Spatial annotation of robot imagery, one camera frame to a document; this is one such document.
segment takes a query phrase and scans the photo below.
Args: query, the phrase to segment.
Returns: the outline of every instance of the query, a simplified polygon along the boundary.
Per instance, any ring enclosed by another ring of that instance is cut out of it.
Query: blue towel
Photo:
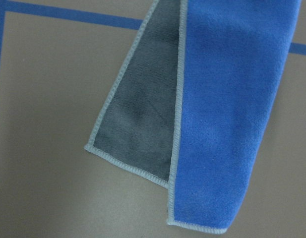
[[[179,4],[154,1],[85,148],[168,188],[168,224],[222,234],[244,199],[300,0]]]

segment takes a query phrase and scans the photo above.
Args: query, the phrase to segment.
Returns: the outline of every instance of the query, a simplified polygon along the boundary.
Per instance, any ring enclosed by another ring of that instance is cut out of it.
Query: towel
[[[155,0],[85,149],[168,189],[169,225],[222,234],[244,199],[300,0]]]

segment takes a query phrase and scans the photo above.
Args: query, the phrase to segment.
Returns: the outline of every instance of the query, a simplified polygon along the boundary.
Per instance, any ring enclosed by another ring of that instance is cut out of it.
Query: towel edge
[[[168,179],[168,221],[173,225],[175,225],[175,184],[181,139],[187,9],[188,0],[181,0],[174,137]]]
[[[96,147],[94,147],[92,144],[86,144],[84,146],[84,149],[92,154],[95,154],[97,156],[100,156],[101,158],[103,158],[104,160],[110,162],[111,164],[123,169],[123,170],[126,170],[128,172],[131,172],[133,174],[136,174],[138,176],[141,176],[161,187],[164,187],[164,188],[168,188],[168,182],[166,180],[163,180],[145,170],[142,170],[142,169],[139,169],[137,167],[134,167],[134,166],[131,166],[131,165],[128,165],[116,158],[114,158],[112,155],[108,154],[107,152],[103,151],[103,150],[100,150]]]
[[[190,224],[186,222],[179,222],[175,220],[170,220],[168,219],[166,223],[170,226],[178,226],[198,232],[204,232],[204,233],[210,233],[210,234],[216,234],[216,235],[221,235],[225,233],[228,228],[213,228],[213,227],[206,227],[206,226],[201,226],[201,225],[196,225],[196,224]]]

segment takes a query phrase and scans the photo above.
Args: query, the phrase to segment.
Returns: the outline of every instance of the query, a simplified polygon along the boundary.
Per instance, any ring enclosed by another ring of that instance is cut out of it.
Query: gray microfiber towel
[[[222,234],[242,204],[300,0],[155,0],[85,149],[169,190],[168,224]]]

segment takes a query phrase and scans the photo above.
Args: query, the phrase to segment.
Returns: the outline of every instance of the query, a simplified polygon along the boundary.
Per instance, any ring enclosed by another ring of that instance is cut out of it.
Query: microfiber towel
[[[244,199],[300,0],[155,0],[85,149],[169,191],[167,223],[222,234]]]

